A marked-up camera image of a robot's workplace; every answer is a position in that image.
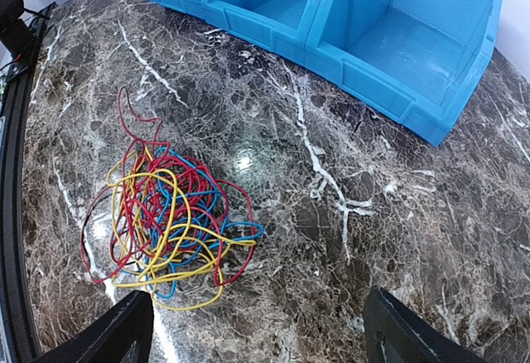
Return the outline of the blue three-compartment plastic bin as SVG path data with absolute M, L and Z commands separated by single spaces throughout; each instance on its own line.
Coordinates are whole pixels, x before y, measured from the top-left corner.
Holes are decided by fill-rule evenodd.
M 278 54 L 437 146 L 494 53 L 503 0 L 149 0 Z

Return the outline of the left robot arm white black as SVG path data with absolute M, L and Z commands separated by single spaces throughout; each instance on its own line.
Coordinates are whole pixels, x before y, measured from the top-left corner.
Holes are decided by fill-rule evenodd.
M 12 60 L 3 65 L 1 71 L 17 63 L 36 43 L 35 34 L 22 20 L 26 12 L 39 19 L 50 19 L 44 13 L 26 9 L 23 0 L 1 0 L 1 43 L 12 55 Z

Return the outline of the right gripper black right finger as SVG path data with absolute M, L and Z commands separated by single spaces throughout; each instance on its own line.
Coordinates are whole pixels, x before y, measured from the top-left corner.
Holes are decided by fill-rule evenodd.
M 370 289 L 363 310 L 369 362 L 482 362 L 441 335 L 384 288 Z

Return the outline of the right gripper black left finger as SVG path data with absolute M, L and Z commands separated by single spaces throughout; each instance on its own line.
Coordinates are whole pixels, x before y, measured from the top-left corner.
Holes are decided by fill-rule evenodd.
M 154 313 L 148 293 L 132 291 L 74 338 L 36 362 L 147 362 Z

